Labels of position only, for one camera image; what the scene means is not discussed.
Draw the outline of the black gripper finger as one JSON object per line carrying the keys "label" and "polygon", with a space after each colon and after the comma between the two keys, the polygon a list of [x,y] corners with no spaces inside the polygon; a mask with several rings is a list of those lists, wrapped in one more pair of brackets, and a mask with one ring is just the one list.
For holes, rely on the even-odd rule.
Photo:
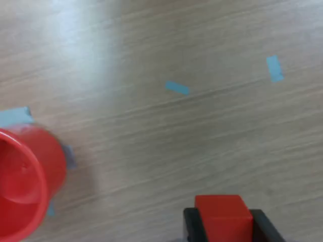
{"label": "black gripper finger", "polygon": [[261,209],[250,209],[253,217],[252,242],[286,242]]}
{"label": "black gripper finger", "polygon": [[197,208],[185,208],[183,211],[183,241],[208,241],[204,225]]}

